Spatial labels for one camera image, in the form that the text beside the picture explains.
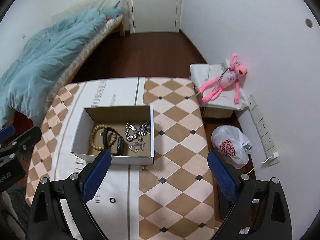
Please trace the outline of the black smart watch band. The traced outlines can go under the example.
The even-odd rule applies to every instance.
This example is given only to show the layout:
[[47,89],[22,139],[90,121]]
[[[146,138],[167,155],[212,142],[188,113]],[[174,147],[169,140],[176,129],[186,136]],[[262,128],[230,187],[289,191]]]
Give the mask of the black smart watch band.
[[124,153],[125,141],[116,129],[104,125],[102,137],[104,149],[111,151],[112,146],[116,146],[116,152],[111,152],[113,156],[120,156]]

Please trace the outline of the white cardboard jewelry box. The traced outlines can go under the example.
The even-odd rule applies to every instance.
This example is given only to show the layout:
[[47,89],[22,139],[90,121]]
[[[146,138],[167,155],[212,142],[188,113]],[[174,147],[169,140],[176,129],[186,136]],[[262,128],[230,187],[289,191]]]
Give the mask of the white cardboard jewelry box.
[[152,106],[96,107],[82,111],[71,153],[90,162],[109,150],[114,164],[153,165],[154,148]]

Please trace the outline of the white plastic shopping bag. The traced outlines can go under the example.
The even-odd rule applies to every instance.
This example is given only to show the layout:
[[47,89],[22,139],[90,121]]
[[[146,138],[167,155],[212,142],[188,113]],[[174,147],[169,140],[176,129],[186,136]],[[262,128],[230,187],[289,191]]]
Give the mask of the white plastic shopping bag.
[[219,126],[213,130],[212,145],[222,155],[225,162],[237,170],[249,161],[252,145],[239,128],[230,125]]

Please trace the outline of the teal blue duvet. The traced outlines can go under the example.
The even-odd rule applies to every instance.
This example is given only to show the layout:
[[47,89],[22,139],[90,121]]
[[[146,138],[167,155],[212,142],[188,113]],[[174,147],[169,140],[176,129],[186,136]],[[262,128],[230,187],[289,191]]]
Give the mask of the teal blue duvet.
[[49,94],[63,72],[106,26],[107,19],[124,12],[124,8],[86,9],[35,34],[1,76],[1,127],[15,112],[35,125],[42,124],[51,104]]

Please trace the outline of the checkered tablecloth with text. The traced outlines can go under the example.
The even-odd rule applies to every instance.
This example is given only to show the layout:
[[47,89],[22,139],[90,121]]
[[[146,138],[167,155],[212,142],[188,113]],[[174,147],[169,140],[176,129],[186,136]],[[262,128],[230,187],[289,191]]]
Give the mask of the checkered tablecloth with text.
[[69,84],[50,98],[25,200],[41,178],[79,173],[102,146],[98,124],[124,143],[88,207],[109,239],[211,239],[216,231],[208,144],[189,79],[134,77]]

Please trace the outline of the white cloth covered box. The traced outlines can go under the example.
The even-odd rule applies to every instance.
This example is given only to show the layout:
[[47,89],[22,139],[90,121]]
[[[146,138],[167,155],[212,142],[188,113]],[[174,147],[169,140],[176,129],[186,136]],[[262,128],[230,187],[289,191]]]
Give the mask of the white cloth covered box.
[[241,87],[247,68],[237,61],[234,65],[236,68],[233,71],[229,70],[229,59],[214,65],[190,65],[190,79],[194,84],[202,117],[228,118],[234,111],[248,108]]

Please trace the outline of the pink panther plush toy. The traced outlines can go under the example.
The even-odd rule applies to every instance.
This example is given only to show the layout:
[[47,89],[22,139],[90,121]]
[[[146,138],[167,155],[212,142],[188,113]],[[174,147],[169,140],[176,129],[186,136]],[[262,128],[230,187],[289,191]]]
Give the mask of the pink panther plush toy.
[[238,60],[237,54],[233,53],[229,59],[229,67],[226,68],[220,76],[207,81],[197,89],[198,103],[204,105],[217,99],[220,94],[233,84],[235,84],[234,103],[240,103],[240,79],[245,77],[248,69]]

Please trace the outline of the bed with patterned mattress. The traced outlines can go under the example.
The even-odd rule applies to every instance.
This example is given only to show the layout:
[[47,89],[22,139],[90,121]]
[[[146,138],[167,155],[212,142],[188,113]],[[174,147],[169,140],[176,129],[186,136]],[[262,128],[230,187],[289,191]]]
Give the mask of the bed with patterned mattress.
[[[52,16],[52,22],[57,23],[65,18],[72,16],[85,9],[98,9],[99,11],[110,11],[112,9],[127,9],[127,0],[85,0],[65,11]],[[62,75],[58,78],[56,84],[48,93],[47,102],[52,102],[58,93],[59,89],[71,83],[81,66],[87,60],[89,55],[95,48],[116,29],[119,30],[120,35],[125,35],[124,30],[124,15],[125,12],[120,12],[117,16],[108,16],[105,25],[97,32],[97,34],[84,46],[82,51],[72,61],[72,63],[64,70]]]

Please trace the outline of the white room door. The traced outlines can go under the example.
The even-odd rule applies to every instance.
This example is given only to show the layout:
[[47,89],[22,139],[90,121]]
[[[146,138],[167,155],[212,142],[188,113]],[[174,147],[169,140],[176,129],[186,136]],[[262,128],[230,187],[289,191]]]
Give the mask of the white room door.
[[182,0],[128,0],[128,3],[131,33],[179,31]]

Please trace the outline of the white wall socket strip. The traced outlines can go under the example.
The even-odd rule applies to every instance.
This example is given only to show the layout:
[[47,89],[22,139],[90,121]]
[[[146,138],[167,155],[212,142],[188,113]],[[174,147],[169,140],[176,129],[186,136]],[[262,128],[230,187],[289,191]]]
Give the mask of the white wall socket strip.
[[248,109],[259,135],[260,141],[263,146],[263,150],[266,155],[266,159],[261,162],[261,165],[272,166],[279,163],[279,152],[272,139],[270,129],[268,128],[265,118],[262,115],[258,104],[256,103],[253,95],[250,95],[247,99]]

